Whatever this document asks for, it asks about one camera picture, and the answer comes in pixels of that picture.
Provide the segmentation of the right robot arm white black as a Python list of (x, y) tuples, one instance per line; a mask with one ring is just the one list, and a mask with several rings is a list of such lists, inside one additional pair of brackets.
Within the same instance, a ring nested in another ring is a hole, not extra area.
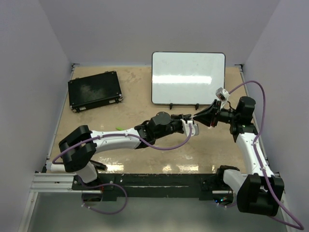
[(258, 132), (252, 123), (255, 104), (254, 99), (244, 96), (235, 110), (226, 110), (221, 107), (221, 101), (214, 100), (193, 119), (208, 127), (215, 127), (218, 122), (229, 124), (234, 142), (243, 154), (247, 175), (242, 176), (237, 168), (221, 166), (215, 178), (217, 188), (233, 190), (240, 212), (274, 217), (279, 208), (274, 197), (282, 197), (284, 182), (275, 177), (261, 150)]

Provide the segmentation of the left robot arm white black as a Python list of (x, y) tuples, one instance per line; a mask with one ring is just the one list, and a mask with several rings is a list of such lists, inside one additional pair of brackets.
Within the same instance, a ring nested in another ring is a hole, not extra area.
[(156, 140), (165, 136), (181, 133), (190, 139), (199, 134), (198, 125), (191, 115), (170, 115), (159, 112), (149, 120), (133, 128), (120, 131), (90, 130), (87, 125), (77, 127), (58, 146), (59, 158), (67, 173), (77, 174), (88, 189), (96, 189), (100, 184), (97, 168), (92, 157), (104, 151), (116, 149), (142, 149), (155, 146)]

